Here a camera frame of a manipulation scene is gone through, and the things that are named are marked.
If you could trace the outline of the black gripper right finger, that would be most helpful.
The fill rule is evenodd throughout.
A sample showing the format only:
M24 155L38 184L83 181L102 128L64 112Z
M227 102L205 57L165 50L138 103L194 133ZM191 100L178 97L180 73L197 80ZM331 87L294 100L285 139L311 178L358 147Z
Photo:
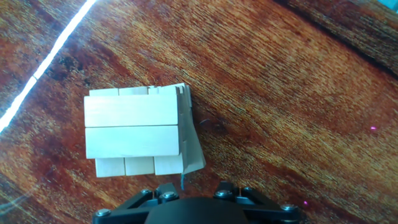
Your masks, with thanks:
M249 223L300 223L298 206L279 205L254 187L239 188L231 182L220 182L214 192L214 199L237 206Z

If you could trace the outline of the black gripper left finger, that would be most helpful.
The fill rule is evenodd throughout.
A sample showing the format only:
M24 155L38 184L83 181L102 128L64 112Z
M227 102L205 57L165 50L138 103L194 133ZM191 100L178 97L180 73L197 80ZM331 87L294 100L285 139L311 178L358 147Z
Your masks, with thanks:
M96 211L93 224L144 223L153 208L179 198L173 183L159 185L155 190L144 189L113 210Z

